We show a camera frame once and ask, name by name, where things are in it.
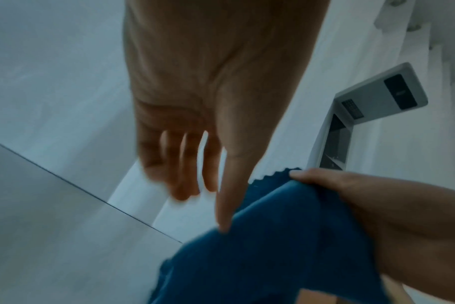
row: blue cloth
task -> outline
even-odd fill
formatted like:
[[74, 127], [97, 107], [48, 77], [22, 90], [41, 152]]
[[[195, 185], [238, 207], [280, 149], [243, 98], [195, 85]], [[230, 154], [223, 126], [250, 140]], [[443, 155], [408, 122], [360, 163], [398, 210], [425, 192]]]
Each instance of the blue cloth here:
[[213, 229], [165, 261], [149, 304], [292, 304], [300, 288], [389, 303], [348, 207], [285, 170], [249, 186], [228, 234]]

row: hand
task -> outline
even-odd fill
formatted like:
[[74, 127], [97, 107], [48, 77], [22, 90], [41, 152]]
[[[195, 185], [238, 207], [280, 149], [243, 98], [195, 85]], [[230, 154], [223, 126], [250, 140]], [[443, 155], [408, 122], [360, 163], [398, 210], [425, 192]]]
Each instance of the hand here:
[[382, 273], [455, 301], [455, 191], [343, 171], [291, 171], [336, 191], [373, 238]]
[[127, 0], [125, 60], [137, 146], [147, 176], [172, 197], [200, 193], [198, 147], [208, 132], [202, 176], [218, 190], [227, 231], [314, 48], [328, 0]]

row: finger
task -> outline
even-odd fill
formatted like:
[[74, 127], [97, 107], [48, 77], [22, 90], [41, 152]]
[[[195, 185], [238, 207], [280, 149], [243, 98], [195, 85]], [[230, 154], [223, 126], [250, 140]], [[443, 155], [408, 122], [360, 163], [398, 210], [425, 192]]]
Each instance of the finger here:
[[340, 174], [342, 172], [336, 170], [328, 170], [321, 168], [313, 168], [309, 170], [292, 170], [289, 176], [301, 183], [316, 184], [324, 188], [338, 191]]
[[174, 131], [166, 131], [162, 145], [162, 156], [165, 163], [166, 179], [170, 190], [177, 187], [180, 175], [180, 150], [184, 134]]
[[209, 135], [207, 137], [206, 146], [204, 147], [202, 178], [206, 189], [211, 192], [217, 192], [218, 190], [218, 169], [222, 149], [223, 146], [217, 136]]
[[153, 181], [166, 179], [163, 157], [161, 156], [162, 131], [142, 121], [136, 121], [137, 154], [147, 177]]
[[259, 160], [260, 157], [242, 158], [227, 155], [215, 206], [216, 220], [221, 232], [229, 231], [234, 212], [243, 202], [249, 177]]
[[199, 195], [198, 186], [198, 150], [202, 133], [187, 133], [184, 137], [184, 147], [181, 156], [181, 181], [185, 191], [191, 195]]

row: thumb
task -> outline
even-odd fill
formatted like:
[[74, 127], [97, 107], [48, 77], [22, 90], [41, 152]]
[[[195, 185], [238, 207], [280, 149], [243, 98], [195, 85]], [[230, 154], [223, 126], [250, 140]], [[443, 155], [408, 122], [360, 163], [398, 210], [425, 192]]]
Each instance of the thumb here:
[[260, 159], [227, 155], [215, 206], [216, 221], [221, 232], [229, 231], [234, 212], [244, 200], [249, 177]]
[[301, 183], [315, 184], [339, 192], [345, 172], [321, 168], [292, 170], [289, 176]]

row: blue fabric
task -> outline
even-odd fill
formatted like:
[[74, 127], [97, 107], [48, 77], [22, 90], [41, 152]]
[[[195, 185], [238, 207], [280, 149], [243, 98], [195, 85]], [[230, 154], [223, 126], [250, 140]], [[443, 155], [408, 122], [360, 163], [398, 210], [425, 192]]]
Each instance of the blue fabric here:
[[228, 234], [213, 229], [165, 261], [149, 304], [292, 304], [300, 288], [389, 303], [347, 206], [285, 170], [249, 186]]

